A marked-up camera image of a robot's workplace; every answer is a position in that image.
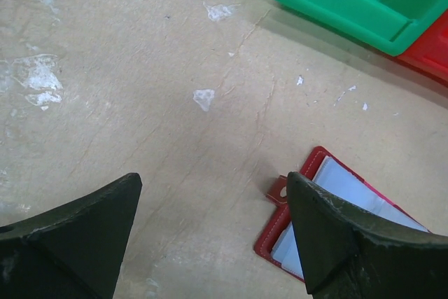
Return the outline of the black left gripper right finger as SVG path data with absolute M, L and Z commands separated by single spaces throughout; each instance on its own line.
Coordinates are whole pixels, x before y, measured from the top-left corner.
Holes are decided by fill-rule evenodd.
M 286 192 L 313 298 L 447 297 L 447 237 L 376 216 L 297 172 Z

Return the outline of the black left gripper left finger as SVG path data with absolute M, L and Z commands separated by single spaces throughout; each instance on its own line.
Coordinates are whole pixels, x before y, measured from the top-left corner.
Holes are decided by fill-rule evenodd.
M 142 189 L 137 173 L 1 227 L 2 298 L 112 298 Z

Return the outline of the red leather card holder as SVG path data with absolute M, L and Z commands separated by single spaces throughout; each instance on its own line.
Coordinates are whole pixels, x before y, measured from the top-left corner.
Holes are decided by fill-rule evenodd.
M 402 245 L 392 229 L 403 235 L 428 232 L 322 146 L 299 172 L 280 176 L 267 197 L 278 209 L 254 251 L 304 282 L 308 292 L 368 262 L 373 240 Z

